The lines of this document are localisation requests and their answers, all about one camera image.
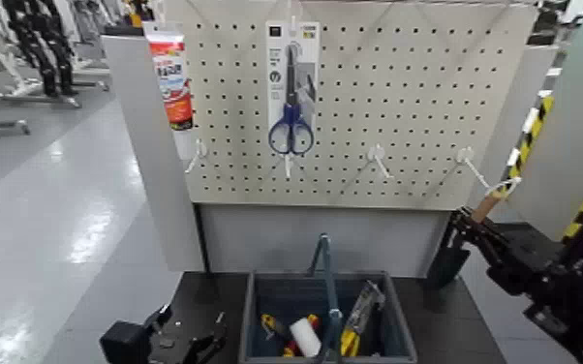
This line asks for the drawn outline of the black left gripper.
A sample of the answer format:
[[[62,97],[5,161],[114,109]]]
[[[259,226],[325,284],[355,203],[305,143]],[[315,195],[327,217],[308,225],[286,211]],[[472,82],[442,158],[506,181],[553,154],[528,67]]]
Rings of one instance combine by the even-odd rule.
[[[148,332],[161,332],[172,317],[170,305],[164,305],[153,312],[143,323]],[[171,335],[155,335],[150,338],[150,363],[183,363],[190,349],[191,364],[206,364],[220,352],[227,342],[228,327],[225,313],[220,312],[214,321],[214,330],[208,335],[191,340]]]

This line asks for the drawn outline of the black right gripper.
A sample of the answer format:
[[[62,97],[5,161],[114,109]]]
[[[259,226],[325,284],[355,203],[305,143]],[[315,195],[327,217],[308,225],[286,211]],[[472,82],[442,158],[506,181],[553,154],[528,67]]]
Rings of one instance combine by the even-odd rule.
[[[453,239],[460,245],[459,266],[463,266],[471,254],[461,247],[469,243],[489,264],[486,275],[507,294],[553,297],[557,293],[560,274],[556,273],[556,268],[561,259],[560,252],[506,250],[508,241],[499,226],[488,218],[477,223],[472,219],[472,213],[467,206],[452,213]]]

